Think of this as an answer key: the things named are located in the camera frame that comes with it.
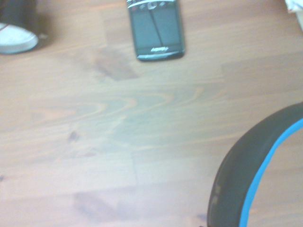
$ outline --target mobile phone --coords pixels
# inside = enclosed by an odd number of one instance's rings
[[[127,0],[134,47],[141,61],[180,58],[185,53],[177,0]]]

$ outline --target headphone headband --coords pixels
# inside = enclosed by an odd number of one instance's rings
[[[225,156],[208,204],[208,227],[246,227],[262,175],[276,148],[303,128],[303,102],[280,110],[245,133]]]

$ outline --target blue trim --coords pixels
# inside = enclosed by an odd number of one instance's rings
[[[250,188],[248,189],[248,192],[246,194],[246,198],[245,198],[243,208],[242,208],[239,227],[247,226],[250,207],[254,200],[254,197],[257,192],[262,175],[264,174],[264,171],[265,171],[266,167],[268,166],[272,156],[274,155],[277,147],[279,147],[279,145],[281,143],[283,143],[284,140],[286,140],[290,135],[292,135],[296,131],[300,130],[301,128],[303,128],[303,119],[299,120],[298,122],[296,122],[295,124],[290,126],[285,132],[283,132],[283,134],[277,139],[277,141],[274,143],[273,147],[270,149],[268,155],[266,156],[262,165],[260,166],[260,169],[257,171],[253,181],[251,182]]]

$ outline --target wooden floor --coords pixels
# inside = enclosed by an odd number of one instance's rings
[[[187,52],[141,63],[125,0],[39,0],[49,42],[0,56],[0,227],[199,227],[231,146],[303,100],[284,0],[180,0]],[[303,131],[250,227],[302,227]]]

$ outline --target headphones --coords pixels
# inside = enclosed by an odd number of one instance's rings
[[[208,227],[246,227],[262,175],[277,147],[303,128],[303,102],[267,117],[231,148],[216,175]]]

